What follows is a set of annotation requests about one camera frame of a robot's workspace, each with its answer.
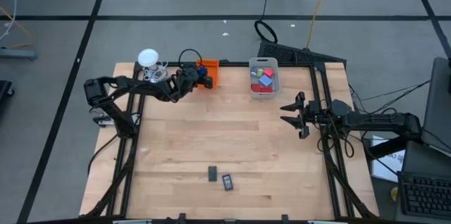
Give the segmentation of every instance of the yellow cable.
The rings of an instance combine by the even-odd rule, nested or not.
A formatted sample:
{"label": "yellow cable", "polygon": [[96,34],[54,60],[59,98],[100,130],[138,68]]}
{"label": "yellow cable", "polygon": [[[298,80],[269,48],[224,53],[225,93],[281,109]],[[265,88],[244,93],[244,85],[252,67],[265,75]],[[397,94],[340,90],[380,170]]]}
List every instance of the yellow cable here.
{"label": "yellow cable", "polygon": [[310,33],[309,33],[309,40],[307,41],[307,48],[310,47],[310,39],[311,39],[311,34],[313,33],[313,25],[315,24],[315,18],[316,18],[316,14],[318,13],[319,10],[319,6],[321,5],[321,2],[323,0],[318,0],[318,4],[316,5],[315,11],[313,13],[313,18],[311,19],[311,25],[310,25]]}
{"label": "yellow cable", "polygon": [[24,27],[22,27],[22,25],[20,25],[16,20],[14,20],[13,17],[11,15],[9,15],[9,13],[1,6],[0,6],[0,11],[2,11],[10,20],[13,21],[13,23],[15,23],[21,30],[23,30],[23,32],[25,32],[25,34],[27,34],[28,38],[30,38],[30,41],[31,41],[31,43],[29,43],[29,44],[14,44],[14,45],[8,47],[8,49],[32,46],[33,45],[33,37],[28,32],[28,30],[25,29]]}

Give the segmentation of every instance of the black floor stripe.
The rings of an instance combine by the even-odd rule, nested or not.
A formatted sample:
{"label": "black floor stripe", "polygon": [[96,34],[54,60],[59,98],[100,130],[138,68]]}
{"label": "black floor stripe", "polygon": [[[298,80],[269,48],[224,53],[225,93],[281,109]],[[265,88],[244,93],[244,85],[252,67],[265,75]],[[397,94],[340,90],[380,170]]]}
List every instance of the black floor stripe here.
{"label": "black floor stripe", "polygon": [[[172,20],[259,20],[260,15],[96,15],[94,20],[172,21]],[[312,15],[265,15],[264,20],[311,20]],[[451,15],[441,16],[451,20]],[[318,15],[316,20],[422,21],[428,15]],[[9,20],[0,16],[0,20]],[[16,20],[91,20],[88,15],[17,15]]]}
{"label": "black floor stripe", "polygon": [[448,43],[445,33],[443,33],[442,27],[438,23],[438,18],[435,16],[435,13],[432,10],[431,5],[429,4],[429,1],[421,0],[421,2],[423,3],[423,6],[426,9],[426,12],[428,13],[428,16],[431,18],[432,26],[434,27],[435,33],[437,34],[437,37],[440,40],[443,49],[445,50],[446,56],[448,58],[451,58],[450,44]]}
{"label": "black floor stripe", "polygon": [[30,188],[28,189],[27,196],[22,205],[22,209],[20,210],[20,214],[18,217],[17,223],[26,223],[28,217],[30,216],[30,212],[33,207],[33,203],[35,202],[36,194],[41,185],[42,177],[44,176],[44,171],[49,162],[50,153],[53,149],[56,136],[58,134],[59,127],[61,125],[61,121],[63,120],[64,112],[66,111],[66,106],[69,102],[70,93],[72,92],[73,85],[75,83],[75,79],[77,77],[78,69],[80,68],[80,64],[82,62],[83,56],[85,55],[85,50],[91,37],[92,28],[94,27],[95,16],[98,14],[100,5],[102,0],[96,0],[94,4],[94,8],[92,9],[91,19],[89,20],[85,33],[83,35],[82,41],[80,43],[80,47],[77,52],[77,56],[75,57],[72,69],[70,70],[68,82],[66,87],[64,88],[63,96],[61,97],[60,103],[58,105],[58,109],[56,111],[56,115],[53,123],[51,124],[50,133],[47,137],[47,141],[44,145],[44,150],[42,151],[41,158],[39,159],[39,163],[37,164],[37,168],[35,171],[35,175],[33,176]]}

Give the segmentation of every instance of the wooden table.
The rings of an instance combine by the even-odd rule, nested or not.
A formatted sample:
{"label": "wooden table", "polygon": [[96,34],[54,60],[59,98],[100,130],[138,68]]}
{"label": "wooden table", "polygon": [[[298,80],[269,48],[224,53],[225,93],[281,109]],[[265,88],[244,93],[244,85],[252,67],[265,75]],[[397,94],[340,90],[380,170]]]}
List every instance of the wooden table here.
{"label": "wooden table", "polygon": [[[133,65],[116,64],[114,75],[132,77]],[[332,98],[352,106],[343,64],[327,63],[326,69]],[[248,68],[221,67],[219,75],[217,89],[195,89],[176,104],[146,98],[127,217],[186,213],[190,219],[280,220],[288,214],[290,220],[332,220],[324,157],[316,148],[319,131],[311,125],[310,136],[299,139],[298,131],[279,118],[295,115],[279,108],[293,103],[299,91],[314,99],[309,69],[279,68],[281,92],[272,100],[251,99]],[[127,96],[116,103],[125,110]],[[113,127],[100,129],[96,149],[115,133]],[[349,183],[378,215],[363,146],[350,141],[355,156],[344,157]],[[87,213],[111,184],[117,151],[118,140],[92,164],[80,213]],[[218,182],[208,182],[208,166],[218,167]],[[226,173],[233,191],[223,188]],[[121,198],[122,188],[115,213]]]}

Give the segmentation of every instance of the white paper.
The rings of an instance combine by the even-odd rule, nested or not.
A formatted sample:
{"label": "white paper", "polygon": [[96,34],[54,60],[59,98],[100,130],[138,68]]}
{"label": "white paper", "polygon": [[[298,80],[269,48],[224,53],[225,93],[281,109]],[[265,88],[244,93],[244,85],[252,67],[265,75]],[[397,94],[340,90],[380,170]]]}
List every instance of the white paper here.
{"label": "white paper", "polygon": [[[373,136],[373,139],[382,139],[381,137]],[[376,146],[377,144],[387,142],[387,140],[373,140],[371,142],[371,146]],[[404,161],[404,153],[405,150],[396,152],[394,154],[389,154],[382,158],[379,158],[379,161],[382,161],[385,165],[393,169],[395,172],[401,171],[402,162]],[[385,180],[389,180],[392,182],[397,182],[397,176],[391,173],[386,167],[380,164],[378,161],[373,161],[373,172],[372,176],[376,178],[382,178]]]}

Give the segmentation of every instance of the white ball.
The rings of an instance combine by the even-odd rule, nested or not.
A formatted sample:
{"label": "white ball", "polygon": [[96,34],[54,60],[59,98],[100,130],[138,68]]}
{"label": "white ball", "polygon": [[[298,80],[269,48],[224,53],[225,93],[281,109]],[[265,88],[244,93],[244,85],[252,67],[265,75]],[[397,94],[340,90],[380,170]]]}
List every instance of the white ball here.
{"label": "white ball", "polygon": [[151,67],[158,61],[158,52],[153,49],[145,49],[138,55],[138,63],[142,67]]}

